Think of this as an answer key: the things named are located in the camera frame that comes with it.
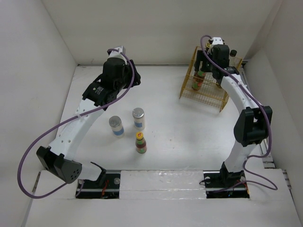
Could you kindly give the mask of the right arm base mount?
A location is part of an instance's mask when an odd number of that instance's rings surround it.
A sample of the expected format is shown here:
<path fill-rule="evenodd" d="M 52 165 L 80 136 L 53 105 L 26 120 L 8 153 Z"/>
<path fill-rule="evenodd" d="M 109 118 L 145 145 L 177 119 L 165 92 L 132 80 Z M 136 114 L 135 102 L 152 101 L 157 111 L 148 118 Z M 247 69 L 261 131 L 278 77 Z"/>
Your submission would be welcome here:
<path fill-rule="evenodd" d="M 231 199 L 250 197 L 247 184 L 244 182 L 244 172 L 236 173 L 235 175 L 226 175 L 220 171 L 203 171 L 203 180 L 200 185 L 205 187 L 207 199 Z"/>

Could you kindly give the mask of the red label clear bottle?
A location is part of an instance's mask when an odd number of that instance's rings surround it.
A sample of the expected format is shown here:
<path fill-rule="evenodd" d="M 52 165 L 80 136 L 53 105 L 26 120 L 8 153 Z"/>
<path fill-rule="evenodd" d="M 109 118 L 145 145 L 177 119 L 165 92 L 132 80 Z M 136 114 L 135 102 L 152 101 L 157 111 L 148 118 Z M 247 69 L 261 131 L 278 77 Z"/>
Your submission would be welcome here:
<path fill-rule="evenodd" d="M 235 63 L 235 57 L 237 55 L 236 50 L 230 50 L 227 45 L 217 45 L 213 51 L 213 61 L 218 65 L 216 73 L 213 73 L 213 77 L 216 79 L 217 86 L 221 88 L 221 82 L 226 73 L 223 70 L 228 71 L 230 74 L 235 73 L 237 65 Z"/>

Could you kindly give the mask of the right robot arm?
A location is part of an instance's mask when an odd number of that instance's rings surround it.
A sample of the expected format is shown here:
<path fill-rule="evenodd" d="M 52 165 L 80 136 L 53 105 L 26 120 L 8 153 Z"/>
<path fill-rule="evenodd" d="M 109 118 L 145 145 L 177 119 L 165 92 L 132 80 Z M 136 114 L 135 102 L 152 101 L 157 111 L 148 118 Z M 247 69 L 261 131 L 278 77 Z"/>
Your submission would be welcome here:
<path fill-rule="evenodd" d="M 195 73 L 201 79 L 206 73 L 224 89 L 239 112 L 233 129 L 235 143 L 228 158 L 223 162 L 215 181 L 222 191 L 237 187 L 246 172 L 248 159 L 255 147 L 265 139 L 271 139 L 270 106 L 263 106 L 244 85 L 238 69 L 230 65 L 230 49 L 225 44 L 210 44 L 196 54 Z"/>

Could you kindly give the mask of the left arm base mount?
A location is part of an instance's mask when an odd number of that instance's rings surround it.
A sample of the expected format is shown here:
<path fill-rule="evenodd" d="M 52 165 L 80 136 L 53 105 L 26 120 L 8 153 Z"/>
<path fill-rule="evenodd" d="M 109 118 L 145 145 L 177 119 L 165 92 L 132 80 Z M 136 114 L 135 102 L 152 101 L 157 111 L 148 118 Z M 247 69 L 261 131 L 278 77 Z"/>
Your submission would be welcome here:
<path fill-rule="evenodd" d="M 121 170 L 106 170 L 91 162 L 100 170 L 96 181 L 78 181 L 75 198 L 77 199 L 119 199 Z"/>

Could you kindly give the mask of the blue label shaker jar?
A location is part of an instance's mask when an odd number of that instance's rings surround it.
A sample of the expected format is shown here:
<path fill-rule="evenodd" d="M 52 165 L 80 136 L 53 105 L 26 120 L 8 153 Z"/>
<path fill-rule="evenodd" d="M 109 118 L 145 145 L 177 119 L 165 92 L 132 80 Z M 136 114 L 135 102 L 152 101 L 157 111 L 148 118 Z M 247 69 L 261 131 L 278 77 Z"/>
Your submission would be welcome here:
<path fill-rule="evenodd" d="M 138 130 L 144 130 L 145 129 L 145 114 L 144 110 L 142 108 L 135 108 L 132 111 L 132 116 L 134 119 L 134 125 L 136 129 Z"/>

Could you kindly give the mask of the dark liquid square bottle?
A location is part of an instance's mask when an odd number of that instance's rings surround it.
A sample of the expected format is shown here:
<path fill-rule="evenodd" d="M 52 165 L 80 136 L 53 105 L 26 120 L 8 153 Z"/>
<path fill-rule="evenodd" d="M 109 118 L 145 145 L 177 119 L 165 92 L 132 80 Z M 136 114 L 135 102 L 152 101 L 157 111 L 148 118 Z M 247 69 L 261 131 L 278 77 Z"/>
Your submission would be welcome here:
<path fill-rule="evenodd" d="M 209 39 L 208 42 L 207 42 L 207 44 L 205 45 L 205 52 L 207 54 L 210 54 L 212 46 L 213 46 L 213 40 Z"/>

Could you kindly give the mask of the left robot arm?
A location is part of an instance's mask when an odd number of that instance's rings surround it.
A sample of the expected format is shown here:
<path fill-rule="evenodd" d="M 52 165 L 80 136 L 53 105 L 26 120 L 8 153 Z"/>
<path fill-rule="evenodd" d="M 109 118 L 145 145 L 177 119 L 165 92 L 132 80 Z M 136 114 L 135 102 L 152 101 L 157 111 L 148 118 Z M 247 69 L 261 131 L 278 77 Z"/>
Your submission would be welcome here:
<path fill-rule="evenodd" d="M 85 166 L 75 161 L 75 154 L 92 124 L 107 110 L 107 104 L 115 101 L 121 90 L 139 85 L 140 79 L 133 60 L 126 63 L 117 57 L 108 58 L 102 73 L 82 94 L 75 119 L 47 147 L 38 148 L 36 155 L 43 167 L 67 184 L 79 179 L 89 180 L 97 188 L 103 186 L 106 180 L 103 169 L 93 163 Z"/>

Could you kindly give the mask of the yellow cap sauce bottle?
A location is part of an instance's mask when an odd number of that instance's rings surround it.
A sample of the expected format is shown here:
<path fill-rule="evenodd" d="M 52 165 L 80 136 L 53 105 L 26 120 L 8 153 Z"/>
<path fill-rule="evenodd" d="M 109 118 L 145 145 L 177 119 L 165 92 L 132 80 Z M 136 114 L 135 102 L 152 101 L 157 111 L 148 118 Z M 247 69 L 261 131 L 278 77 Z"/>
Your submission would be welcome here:
<path fill-rule="evenodd" d="M 201 70 L 196 71 L 193 76 L 192 89 L 198 91 L 205 79 L 205 73 Z"/>
<path fill-rule="evenodd" d="M 143 154 L 147 151 L 147 143 L 141 131 L 136 133 L 135 146 L 138 153 Z"/>

